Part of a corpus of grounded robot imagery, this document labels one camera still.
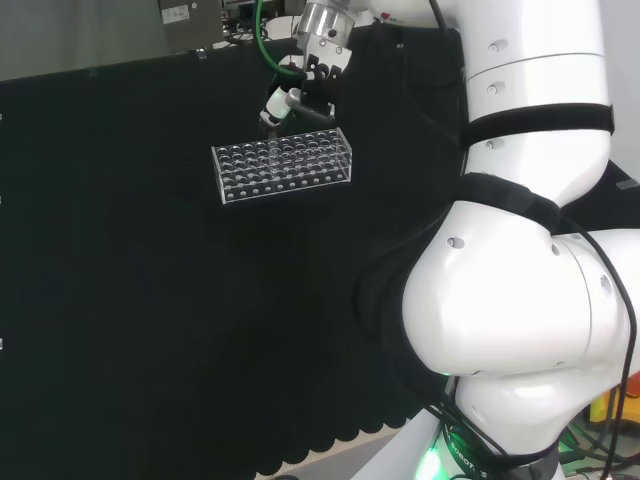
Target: green cable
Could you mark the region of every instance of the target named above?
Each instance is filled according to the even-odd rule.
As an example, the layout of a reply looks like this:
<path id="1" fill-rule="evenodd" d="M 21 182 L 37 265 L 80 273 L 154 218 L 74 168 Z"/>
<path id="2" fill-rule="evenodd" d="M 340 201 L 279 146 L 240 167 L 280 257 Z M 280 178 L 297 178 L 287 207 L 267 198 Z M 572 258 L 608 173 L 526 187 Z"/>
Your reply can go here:
<path id="1" fill-rule="evenodd" d="M 262 2 L 264 0 L 257 0 L 256 3 L 256 25 L 255 25 L 255 29 L 254 29 L 254 37 L 256 38 L 256 42 L 258 43 L 258 48 L 260 49 L 260 52 L 262 53 L 262 56 L 264 57 L 264 59 L 267 61 L 267 63 L 269 64 L 269 66 L 278 74 L 280 75 L 285 75 L 287 77 L 304 77 L 304 74 L 300 73 L 300 72 L 294 72 L 292 70 L 286 69 L 284 67 L 282 67 L 281 65 L 278 65 L 276 62 L 273 61 L 273 59 L 271 58 L 271 56 L 269 55 L 269 52 L 267 52 L 267 49 L 264 47 L 264 41 L 262 39 L 262 35 L 260 34 L 260 24 L 262 23 Z"/>

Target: gray wall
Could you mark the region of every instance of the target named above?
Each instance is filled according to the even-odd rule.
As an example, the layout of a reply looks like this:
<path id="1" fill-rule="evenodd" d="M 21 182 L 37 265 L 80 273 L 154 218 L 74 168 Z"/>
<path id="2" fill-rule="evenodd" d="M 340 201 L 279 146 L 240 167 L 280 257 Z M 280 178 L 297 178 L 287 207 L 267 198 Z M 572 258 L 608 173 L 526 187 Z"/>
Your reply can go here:
<path id="1" fill-rule="evenodd" d="M 0 0 L 0 80 L 168 53 L 157 0 Z"/>
<path id="2" fill-rule="evenodd" d="M 640 180 L 640 0 L 600 0 L 616 133 L 611 160 Z"/>

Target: robotic arm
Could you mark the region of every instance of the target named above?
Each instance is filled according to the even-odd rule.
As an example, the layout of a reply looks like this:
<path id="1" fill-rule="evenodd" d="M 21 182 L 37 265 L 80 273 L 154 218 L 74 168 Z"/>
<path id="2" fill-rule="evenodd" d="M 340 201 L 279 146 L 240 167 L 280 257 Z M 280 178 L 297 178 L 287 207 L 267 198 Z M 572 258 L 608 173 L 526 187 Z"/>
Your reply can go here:
<path id="1" fill-rule="evenodd" d="M 598 0 L 439 4 L 462 37 L 471 124 L 609 107 Z M 354 15 L 365 8 L 398 26 L 436 25 L 427 0 L 314 0 L 298 29 L 304 55 L 296 66 L 308 82 L 321 88 L 343 74 Z M 276 127 L 292 109 L 332 116 L 330 101 L 320 102 L 324 110 L 305 105 L 301 88 L 277 89 L 263 121 Z M 599 128 L 493 131 L 470 145 L 465 174 L 499 177 L 560 208 L 589 192 L 609 160 L 610 132 Z M 593 237 L 640 309 L 640 232 Z M 403 319 L 418 357 L 461 377 L 458 407 L 510 455 L 553 446 L 581 409 L 620 382 L 637 335 L 611 272 L 582 236 L 554 237 L 531 219 L 472 201 L 453 204 L 414 267 Z M 640 370 L 640 347 L 633 353 L 630 374 Z M 443 436 L 438 446 L 447 449 Z M 450 457 L 443 464 L 450 476 L 461 472 Z M 537 480 L 564 478 L 557 459 L 545 475 Z"/>
<path id="2" fill-rule="evenodd" d="M 274 131 L 291 111 L 330 123 L 335 99 L 351 59 L 347 48 L 357 16 L 354 2 L 317 0 L 307 3 L 296 30 L 303 55 L 286 56 L 280 65 L 304 73 L 302 80 L 279 81 L 260 113 L 261 123 Z"/>

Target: white label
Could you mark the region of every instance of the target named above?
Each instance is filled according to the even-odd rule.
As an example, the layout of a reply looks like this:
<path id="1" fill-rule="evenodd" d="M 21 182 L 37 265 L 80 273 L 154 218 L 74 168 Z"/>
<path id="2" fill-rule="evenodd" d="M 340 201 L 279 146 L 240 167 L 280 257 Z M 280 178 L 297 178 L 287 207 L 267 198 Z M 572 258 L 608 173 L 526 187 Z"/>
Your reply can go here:
<path id="1" fill-rule="evenodd" d="M 189 20 L 189 7 L 187 5 L 180 5 L 179 7 L 165 8 L 162 11 L 162 23 L 180 22 L 182 20 Z"/>

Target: yellow object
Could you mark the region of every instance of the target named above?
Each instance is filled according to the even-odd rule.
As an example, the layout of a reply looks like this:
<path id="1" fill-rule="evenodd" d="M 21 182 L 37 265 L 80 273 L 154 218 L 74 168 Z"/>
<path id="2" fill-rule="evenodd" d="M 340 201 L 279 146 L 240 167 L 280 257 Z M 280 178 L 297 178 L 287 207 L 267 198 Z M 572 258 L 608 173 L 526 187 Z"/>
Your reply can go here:
<path id="1" fill-rule="evenodd" d="M 613 418 L 616 418 L 616 410 L 618 408 L 618 397 L 620 396 L 620 390 L 616 389 L 616 398 L 613 405 Z M 591 404 L 591 411 L 589 412 L 589 418 L 592 423 L 604 422 L 607 419 L 607 410 L 609 408 L 611 394 L 605 393 L 602 397 L 598 398 Z M 624 401 L 624 412 L 622 419 L 629 422 L 634 422 L 640 426 L 640 398 L 627 395 Z"/>

